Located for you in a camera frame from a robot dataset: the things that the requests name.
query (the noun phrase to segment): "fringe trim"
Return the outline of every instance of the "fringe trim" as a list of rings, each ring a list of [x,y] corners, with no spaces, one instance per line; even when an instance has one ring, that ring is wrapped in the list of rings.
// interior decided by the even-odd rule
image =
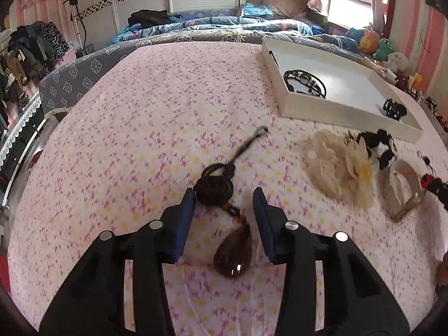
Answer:
[[[51,116],[54,116],[55,114],[60,114],[61,112],[70,112],[71,109],[72,109],[71,107],[62,107],[60,109],[53,109],[45,114],[45,118],[49,119]]]

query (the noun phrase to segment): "striped curtain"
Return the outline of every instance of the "striped curtain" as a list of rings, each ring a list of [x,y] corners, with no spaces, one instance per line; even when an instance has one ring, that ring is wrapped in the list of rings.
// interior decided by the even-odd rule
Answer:
[[[17,21],[11,19],[11,28],[14,30],[17,26],[29,25],[35,21],[52,21],[58,27],[66,41],[74,41],[75,33],[72,22],[70,21],[69,4],[63,4],[65,0],[15,0],[12,9],[15,9]]]

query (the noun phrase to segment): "window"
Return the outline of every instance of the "window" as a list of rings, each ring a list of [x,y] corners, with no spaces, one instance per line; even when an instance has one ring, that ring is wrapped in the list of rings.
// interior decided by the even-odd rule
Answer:
[[[362,28],[373,22],[371,0],[329,0],[328,20],[346,28]]]

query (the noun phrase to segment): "box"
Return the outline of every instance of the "box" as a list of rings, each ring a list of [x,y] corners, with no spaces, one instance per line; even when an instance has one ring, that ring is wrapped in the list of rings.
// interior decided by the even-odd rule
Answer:
[[[280,116],[361,131],[384,129],[394,138],[411,143],[422,136],[423,131],[409,110],[400,121],[386,116],[382,107],[388,98],[403,102],[373,70],[323,50],[271,38],[263,38],[262,54]],[[326,99],[289,92],[283,75],[295,69],[319,77],[327,90]]]

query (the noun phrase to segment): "pink flower pattern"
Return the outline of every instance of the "pink flower pattern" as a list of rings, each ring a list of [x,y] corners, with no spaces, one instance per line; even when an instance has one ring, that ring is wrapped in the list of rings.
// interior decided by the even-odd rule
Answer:
[[[397,93],[425,130],[417,145],[397,141],[400,157],[425,173],[416,154],[420,149],[447,179],[441,140],[420,107]],[[433,303],[437,261],[448,246],[442,205],[429,194],[396,225],[386,220],[380,191],[368,211],[325,197],[306,175],[305,152],[316,131],[342,135],[346,129],[279,117],[261,47],[221,42],[137,49],[56,128],[26,186],[8,253],[20,311],[38,328],[57,289],[101,231],[133,232],[159,218],[180,202],[205,166],[231,158],[260,125],[270,134],[237,160],[232,198],[252,228],[252,266],[236,280],[216,274],[214,252],[238,224],[197,203],[184,255],[164,265],[176,334],[274,334],[284,266],[269,264],[263,252],[252,209],[258,186],[271,205],[311,231],[348,233],[415,327]],[[134,329],[130,263],[125,274],[126,325]],[[321,328],[319,266],[317,275]]]

